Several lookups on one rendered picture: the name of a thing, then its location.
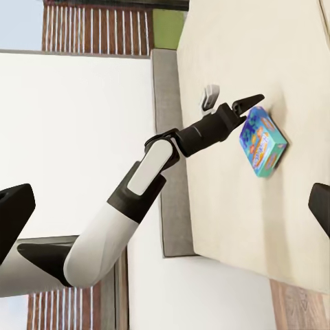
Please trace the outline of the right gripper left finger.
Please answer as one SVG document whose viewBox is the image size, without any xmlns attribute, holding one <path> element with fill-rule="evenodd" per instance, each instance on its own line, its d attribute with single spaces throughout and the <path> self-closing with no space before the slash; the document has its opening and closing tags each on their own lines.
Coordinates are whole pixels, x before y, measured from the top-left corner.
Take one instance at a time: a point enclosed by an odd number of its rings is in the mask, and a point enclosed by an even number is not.
<svg viewBox="0 0 330 330">
<path fill-rule="evenodd" d="M 0 266 L 35 208 L 31 184 L 0 190 Z"/>
</svg>

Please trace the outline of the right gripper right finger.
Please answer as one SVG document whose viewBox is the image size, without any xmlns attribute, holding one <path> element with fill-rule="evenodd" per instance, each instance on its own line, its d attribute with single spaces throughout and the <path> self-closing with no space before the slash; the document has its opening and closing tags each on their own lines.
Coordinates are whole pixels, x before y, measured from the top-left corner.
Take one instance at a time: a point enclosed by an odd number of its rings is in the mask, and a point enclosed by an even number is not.
<svg viewBox="0 0 330 330">
<path fill-rule="evenodd" d="M 330 238 L 330 186 L 315 183 L 311 189 L 308 206 Z"/>
</svg>

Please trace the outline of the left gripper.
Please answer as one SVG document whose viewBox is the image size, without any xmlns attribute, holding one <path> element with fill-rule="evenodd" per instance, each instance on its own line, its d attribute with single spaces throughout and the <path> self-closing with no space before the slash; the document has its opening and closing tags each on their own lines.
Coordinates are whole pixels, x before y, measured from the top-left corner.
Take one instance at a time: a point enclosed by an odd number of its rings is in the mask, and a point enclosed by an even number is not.
<svg viewBox="0 0 330 330">
<path fill-rule="evenodd" d="M 246 121 L 245 115 L 252 107 L 265 99 L 263 94 L 237 100 L 230 107 L 228 103 L 220 104 L 217 111 L 204 119 L 193 123 L 203 141 L 203 149 L 227 140 L 234 129 Z"/>
</svg>

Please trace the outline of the board game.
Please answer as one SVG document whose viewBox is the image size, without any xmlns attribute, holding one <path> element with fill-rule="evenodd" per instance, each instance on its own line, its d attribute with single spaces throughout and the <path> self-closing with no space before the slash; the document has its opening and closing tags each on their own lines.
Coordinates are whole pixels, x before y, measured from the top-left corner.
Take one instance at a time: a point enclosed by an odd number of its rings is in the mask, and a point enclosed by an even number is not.
<svg viewBox="0 0 330 330">
<path fill-rule="evenodd" d="M 257 177 L 268 178 L 287 145 L 262 106 L 252 107 L 239 136 Z"/>
</svg>

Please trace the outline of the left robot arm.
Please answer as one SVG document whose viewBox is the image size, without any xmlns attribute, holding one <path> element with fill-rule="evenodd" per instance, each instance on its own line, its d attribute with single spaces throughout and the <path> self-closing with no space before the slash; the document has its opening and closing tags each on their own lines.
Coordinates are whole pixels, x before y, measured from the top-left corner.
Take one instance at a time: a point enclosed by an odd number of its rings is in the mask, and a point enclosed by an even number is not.
<svg viewBox="0 0 330 330">
<path fill-rule="evenodd" d="M 75 287 L 87 289 L 109 272 L 144 220 L 166 178 L 161 174 L 180 160 L 227 140 L 246 121 L 245 115 L 265 99 L 263 94 L 213 109 L 220 86 L 202 88 L 199 121 L 184 130 L 176 127 L 154 135 L 144 144 L 145 157 L 137 160 L 93 221 L 72 246 L 14 243 L 0 266 L 0 298 L 38 294 Z"/>
</svg>

